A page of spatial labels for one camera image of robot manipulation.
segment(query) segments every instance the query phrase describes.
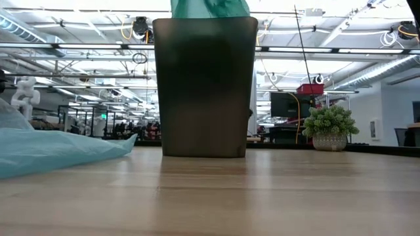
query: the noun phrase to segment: red box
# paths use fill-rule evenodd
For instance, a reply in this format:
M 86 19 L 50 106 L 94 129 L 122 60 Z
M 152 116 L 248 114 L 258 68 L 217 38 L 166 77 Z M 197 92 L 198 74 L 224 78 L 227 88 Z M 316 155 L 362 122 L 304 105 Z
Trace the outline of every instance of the red box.
M 296 92 L 297 94 L 304 94 L 304 95 L 323 95 L 324 85 L 303 84 L 299 88 L 297 88 Z

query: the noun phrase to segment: green plastic bag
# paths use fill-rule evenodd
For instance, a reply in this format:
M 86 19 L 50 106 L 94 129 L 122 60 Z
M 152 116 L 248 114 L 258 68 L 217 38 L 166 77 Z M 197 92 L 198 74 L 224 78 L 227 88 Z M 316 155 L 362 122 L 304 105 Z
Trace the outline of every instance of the green plastic bag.
M 245 0 L 171 0 L 172 18 L 249 16 Z

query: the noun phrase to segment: yellow cable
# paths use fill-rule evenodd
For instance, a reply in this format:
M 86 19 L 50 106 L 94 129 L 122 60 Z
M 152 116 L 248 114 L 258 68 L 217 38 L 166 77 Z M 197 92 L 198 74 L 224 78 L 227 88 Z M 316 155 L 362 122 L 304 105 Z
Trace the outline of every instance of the yellow cable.
M 124 37 L 124 39 L 126 39 L 126 40 L 130 40 L 131 39 L 131 37 L 133 36 L 133 26 L 134 26 L 134 21 L 133 22 L 131 22 L 131 29 L 130 29 L 130 36 L 129 37 L 127 37 L 127 36 L 125 36 L 125 34 L 124 34 L 124 31 L 123 31 L 123 27 L 124 27 L 124 20 L 121 20 L 121 35 Z
M 297 102 L 297 132 L 296 132 L 296 144 L 297 144 L 297 138 L 299 137 L 299 129 L 301 129 L 301 103 L 299 102 L 299 99 L 297 99 L 297 97 L 289 92 L 290 95 L 292 95 L 292 97 L 294 97 L 296 99 Z
M 398 27 L 398 31 L 399 31 L 399 32 L 401 32 L 401 33 L 403 33 L 403 34 L 405 34 L 405 35 L 409 35 L 409 36 L 419 36 L 419 35 L 418 35 L 418 34 L 416 34 L 416 33 L 407 33 L 407 32 L 405 32 L 405 31 L 402 31 L 402 30 L 401 30 L 401 28 L 402 28 L 402 26 Z
M 265 25 L 264 33 L 262 33 L 260 36 L 257 36 L 257 46 L 260 45 L 260 41 L 258 39 L 267 34 L 267 28 L 268 25 Z

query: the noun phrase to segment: potted plant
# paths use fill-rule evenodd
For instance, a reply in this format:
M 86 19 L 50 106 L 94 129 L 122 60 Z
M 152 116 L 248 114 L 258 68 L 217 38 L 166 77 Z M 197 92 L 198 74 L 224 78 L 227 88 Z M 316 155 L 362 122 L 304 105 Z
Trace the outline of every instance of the potted plant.
M 347 145 L 347 135 L 358 134 L 351 111 L 339 106 L 310 108 L 310 117 L 304 121 L 303 134 L 313 137 L 315 149 L 341 151 Z

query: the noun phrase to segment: white sculpture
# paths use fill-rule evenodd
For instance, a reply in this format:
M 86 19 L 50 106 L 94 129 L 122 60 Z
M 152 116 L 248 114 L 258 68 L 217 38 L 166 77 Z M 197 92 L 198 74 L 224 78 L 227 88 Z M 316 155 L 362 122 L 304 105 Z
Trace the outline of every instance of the white sculpture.
M 37 105 L 41 100 L 39 91 L 34 90 L 36 84 L 35 77 L 23 77 L 17 84 L 16 93 L 12 97 L 11 105 L 16 108 L 22 108 L 22 114 L 27 120 L 32 119 L 32 104 Z

